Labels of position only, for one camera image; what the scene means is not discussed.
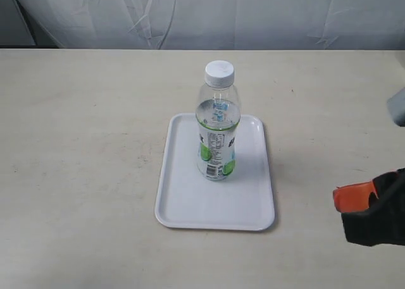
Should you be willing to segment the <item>clear plastic drink bottle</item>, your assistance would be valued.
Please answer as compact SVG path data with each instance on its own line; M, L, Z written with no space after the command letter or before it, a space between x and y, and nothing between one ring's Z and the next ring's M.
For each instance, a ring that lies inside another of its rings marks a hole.
M224 180L235 168L235 136L241 112L234 80L232 63L211 61L205 67L204 85L197 98L197 167L213 181Z

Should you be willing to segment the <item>white backdrop curtain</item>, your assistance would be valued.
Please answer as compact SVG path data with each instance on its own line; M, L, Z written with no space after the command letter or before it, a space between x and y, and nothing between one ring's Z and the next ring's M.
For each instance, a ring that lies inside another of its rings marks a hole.
M1 0L3 46L404 49L404 0Z

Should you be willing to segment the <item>white rectangular plastic tray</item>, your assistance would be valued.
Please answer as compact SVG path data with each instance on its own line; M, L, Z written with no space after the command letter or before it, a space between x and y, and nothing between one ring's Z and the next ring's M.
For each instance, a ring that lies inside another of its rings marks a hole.
M168 228L263 231L276 218L263 123L245 114L236 136L236 166L225 180L197 168L197 121L192 113L169 123L155 204Z

